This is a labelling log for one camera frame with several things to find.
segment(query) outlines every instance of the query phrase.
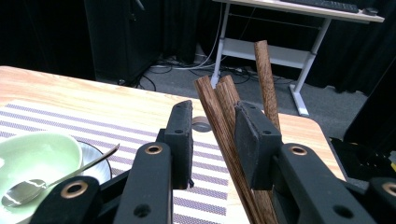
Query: spoon handle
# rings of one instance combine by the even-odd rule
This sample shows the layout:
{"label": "spoon handle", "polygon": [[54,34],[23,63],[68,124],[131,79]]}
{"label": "spoon handle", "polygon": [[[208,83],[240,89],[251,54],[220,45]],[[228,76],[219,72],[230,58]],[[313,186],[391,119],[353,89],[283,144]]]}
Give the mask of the spoon handle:
{"label": "spoon handle", "polygon": [[78,175],[79,173],[81,173],[81,172],[83,172],[83,171],[85,171],[85,170],[88,170],[89,168],[93,167],[93,166],[96,165],[97,163],[99,163],[99,162],[105,160],[107,157],[113,155],[113,154],[119,149],[119,147],[120,147],[120,144],[114,146],[114,147],[111,148],[107,153],[103,154],[101,157],[97,158],[96,160],[93,160],[93,161],[87,163],[86,165],[81,166],[81,167],[80,167],[79,169],[77,169],[76,171],[74,171],[74,172],[72,172],[72,173],[70,173],[70,174],[64,176],[63,178],[61,178],[61,179],[59,179],[59,180],[57,180],[57,181],[55,181],[55,182],[53,182],[53,183],[51,183],[51,184],[49,184],[49,185],[47,185],[47,188],[49,188],[49,187],[51,187],[51,186],[53,186],[53,185],[59,184],[59,183],[65,181],[66,179],[68,179],[68,178],[70,178],[70,177],[73,177],[73,176],[75,176],[75,175]]}

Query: desk leg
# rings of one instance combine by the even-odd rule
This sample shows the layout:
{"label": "desk leg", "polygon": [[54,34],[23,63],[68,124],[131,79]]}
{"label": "desk leg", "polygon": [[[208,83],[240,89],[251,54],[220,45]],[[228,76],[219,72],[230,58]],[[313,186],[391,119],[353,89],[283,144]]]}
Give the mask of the desk leg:
{"label": "desk leg", "polygon": [[297,106],[298,113],[300,116],[308,117],[308,110],[306,109],[306,106],[304,104],[303,98],[301,97],[300,90],[303,84],[305,83],[306,76],[308,75],[309,70],[311,69],[312,63],[314,63],[314,60],[318,54],[318,49],[320,47],[320,44],[326,35],[327,29],[329,28],[330,22],[332,19],[325,19],[322,27],[320,28],[320,31],[318,33],[318,36],[315,40],[314,46],[311,49],[311,53],[309,54],[308,58],[305,61],[305,65],[303,70],[300,73],[300,76],[297,80],[297,85],[290,85],[290,91],[291,94],[294,98],[294,103]]}
{"label": "desk leg", "polygon": [[212,88],[216,88],[216,84],[219,82],[219,69],[220,69],[220,64],[221,64],[221,55],[222,51],[224,48],[224,36],[225,36],[225,30],[227,29],[227,22],[228,22],[228,14],[230,12],[230,4],[227,3],[224,11],[224,18],[223,18],[223,24],[221,27],[221,34],[219,37],[219,46],[218,46],[218,54],[216,56],[216,63],[215,63],[215,71],[213,72],[213,76],[210,79],[210,83],[212,84]]}

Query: desk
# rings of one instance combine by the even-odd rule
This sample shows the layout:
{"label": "desk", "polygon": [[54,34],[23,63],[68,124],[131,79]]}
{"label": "desk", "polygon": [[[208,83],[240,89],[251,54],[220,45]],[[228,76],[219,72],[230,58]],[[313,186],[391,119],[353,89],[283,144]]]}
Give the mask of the desk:
{"label": "desk", "polygon": [[297,49],[285,49],[281,47],[269,46],[270,62],[274,64],[284,65],[302,69],[297,81],[297,85],[290,85],[290,91],[297,106],[298,112],[301,116],[308,117],[308,110],[304,104],[303,98],[300,94],[306,76],[318,54],[318,49],[326,35],[327,29],[332,20],[353,21],[360,23],[369,23],[370,21],[382,22],[384,18],[378,16],[367,16],[359,13],[348,13],[343,11],[329,10],[319,7],[308,7],[303,5],[280,2],[279,0],[213,0],[215,2],[226,3],[221,34],[219,37],[218,54],[216,57],[215,71],[211,79],[212,87],[215,88],[219,81],[219,67],[221,63],[221,55],[228,55],[236,58],[243,58],[249,60],[256,60],[254,54],[253,43],[243,40],[236,40],[225,37],[227,29],[227,21],[230,11],[230,4],[247,6],[247,7],[261,7],[271,10],[291,12],[296,14],[314,16],[323,18],[324,21],[318,32],[315,43],[310,51],[303,51]]}
{"label": "desk", "polygon": [[[165,128],[174,104],[192,100],[192,115],[204,116],[198,99],[0,66],[0,107],[16,100],[56,106],[124,125]],[[312,119],[279,114],[284,143],[311,147],[340,179],[344,179],[322,130]],[[217,144],[212,132],[193,132],[194,141]],[[225,223],[248,223],[233,182],[229,181]]]}

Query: wooden stick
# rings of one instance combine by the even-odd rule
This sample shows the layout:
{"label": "wooden stick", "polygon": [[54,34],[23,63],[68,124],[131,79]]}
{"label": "wooden stick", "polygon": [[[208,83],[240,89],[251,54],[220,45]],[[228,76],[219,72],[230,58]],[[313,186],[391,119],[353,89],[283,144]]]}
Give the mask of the wooden stick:
{"label": "wooden stick", "polygon": [[[240,100],[239,94],[233,84],[231,76],[222,77],[216,86],[215,92],[218,96],[219,102],[223,109],[223,115],[228,120],[228,125],[233,131],[235,129],[235,109],[234,106]],[[256,206],[261,214],[265,223],[277,223],[276,213],[272,204],[272,192],[266,190],[253,190],[253,197]]]}
{"label": "wooden stick", "polygon": [[194,81],[195,89],[201,100],[207,119],[212,127],[213,134],[219,144],[221,154],[226,162],[231,178],[242,205],[247,213],[250,223],[265,223],[262,215],[254,202],[253,194],[248,187],[248,182],[236,155],[235,143],[232,131],[224,118],[222,108],[219,104],[215,91],[213,90],[209,77],[200,77]]}
{"label": "wooden stick", "polygon": [[256,55],[257,73],[259,75],[259,82],[262,89],[264,113],[265,116],[267,116],[267,118],[271,120],[280,131],[274,80],[271,70],[270,58],[268,55],[267,41],[262,40],[259,42],[255,42],[254,52]]}

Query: green bowl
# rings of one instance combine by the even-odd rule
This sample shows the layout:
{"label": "green bowl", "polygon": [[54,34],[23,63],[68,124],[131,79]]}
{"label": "green bowl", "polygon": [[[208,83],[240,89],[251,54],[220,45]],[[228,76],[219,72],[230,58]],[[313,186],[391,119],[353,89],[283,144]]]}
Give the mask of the green bowl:
{"label": "green bowl", "polygon": [[[10,137],[0,142],[0,197],[23,180],[42,179],[50,184],[81,164],[81,147],[67,134],[44,131]],[[18,207],[1,204],[0,223],[27,223],[50,191]]]}

